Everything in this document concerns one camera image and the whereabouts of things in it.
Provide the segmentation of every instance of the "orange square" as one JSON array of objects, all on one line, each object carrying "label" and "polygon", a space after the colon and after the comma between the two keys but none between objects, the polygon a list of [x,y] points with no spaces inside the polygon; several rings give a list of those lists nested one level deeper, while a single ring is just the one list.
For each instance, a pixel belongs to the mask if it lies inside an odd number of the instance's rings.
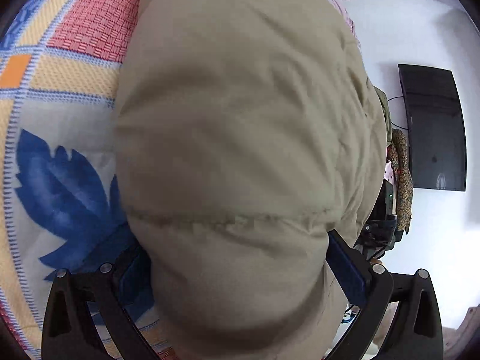
[{"label": "orange square", "polygon": [[12,55],[0,76],[0,89],[18,88],[23,74],[30,62],[30,54]]}]

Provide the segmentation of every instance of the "black flat screen tv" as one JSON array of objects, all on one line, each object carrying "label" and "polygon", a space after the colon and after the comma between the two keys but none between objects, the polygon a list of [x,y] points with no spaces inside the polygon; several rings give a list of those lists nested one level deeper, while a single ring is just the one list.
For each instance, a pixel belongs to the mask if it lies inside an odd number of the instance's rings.
[{"label": "black flat screen tv", "polygon": [[465,191],[465,128],[452,72],[412,64],[399,64],[398,69],[409,128],[413,186]]}]

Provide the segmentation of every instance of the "patterned bedsheet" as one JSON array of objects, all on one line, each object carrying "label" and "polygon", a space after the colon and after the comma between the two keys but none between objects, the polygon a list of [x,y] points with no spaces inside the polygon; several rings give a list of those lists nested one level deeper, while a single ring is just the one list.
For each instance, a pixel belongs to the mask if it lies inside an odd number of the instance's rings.
[{"label": "patterned bedsheet", "polygon": [[[0,43],[0,313],[32,359],[55,271],[95,270],[134,241],[110,118],[138,2],[28,0]],[[132,319],[160,358],[177,359],[153,308],[146,254],[124,280]],[[121,358],[91,311],[108,353]]]}]

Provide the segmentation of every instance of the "pink woven pattern square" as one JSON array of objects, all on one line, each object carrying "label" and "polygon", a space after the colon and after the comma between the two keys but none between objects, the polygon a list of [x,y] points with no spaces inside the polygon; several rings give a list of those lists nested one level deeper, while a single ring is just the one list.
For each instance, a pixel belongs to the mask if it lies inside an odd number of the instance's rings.
[{"label": "pink woven pattern square", "polygon": [[122,62],[137,23],[140,0],[77,0],[48,47]]}]

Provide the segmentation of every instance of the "white wall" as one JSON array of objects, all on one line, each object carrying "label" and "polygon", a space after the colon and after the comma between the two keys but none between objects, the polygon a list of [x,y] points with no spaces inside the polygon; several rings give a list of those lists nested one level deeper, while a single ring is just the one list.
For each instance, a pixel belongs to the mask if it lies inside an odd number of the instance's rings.
[{"label": "white wall", "polygon": [[[442,324],[457,328],[480,303],[480,36],[466,14],[432,0],[344,0],[355,22],[365,68],[388,98],[402,94],[398,64],[448,69],[465,121],[467,191],[415,189],[410,233],[382,259],[391,272],[427,269]],[[407,126],[403,100],[392,121]]]}]

